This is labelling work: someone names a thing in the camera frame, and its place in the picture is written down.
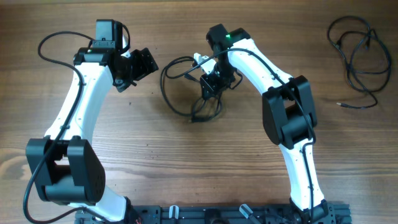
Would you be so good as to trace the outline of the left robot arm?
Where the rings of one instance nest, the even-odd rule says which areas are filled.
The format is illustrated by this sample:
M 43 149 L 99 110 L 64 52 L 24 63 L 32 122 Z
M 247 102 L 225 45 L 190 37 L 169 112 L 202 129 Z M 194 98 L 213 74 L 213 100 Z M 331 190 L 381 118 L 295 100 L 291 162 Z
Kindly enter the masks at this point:
M 106 185 L 91 143 L 108 91 L 123 92 L 158 66 L 148 49 L 131 50 L 124 24 L 99 19 L 95 36 L 78 50 L 69 68 L 73 80 L 56 120 L 25 148 L 32 175 L 22 203 L 24 215 L 31 219 L 29 196 L 36 189 L 42 201 L 68 206 L 82 222 L 141 223 L 131 201 Z

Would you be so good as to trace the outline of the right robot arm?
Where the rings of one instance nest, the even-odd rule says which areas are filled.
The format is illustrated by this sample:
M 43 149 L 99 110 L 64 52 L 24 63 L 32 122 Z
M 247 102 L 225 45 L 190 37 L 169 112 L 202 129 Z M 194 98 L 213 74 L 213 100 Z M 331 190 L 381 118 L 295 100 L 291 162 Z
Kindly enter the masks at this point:
M 213 56 L 195 54 L 204 74 L 204 100 L 232 89 L 235 75 L 245 76 L 262 96 L 267 137 L 279 146 L 290 180 L 292 223 L 336 223 L 337 214 L 320 190 L 313 160 L 317 116 L 308 80 L 276 67 L 242 28 L 228 32 L 222 24 L 206 34 Z

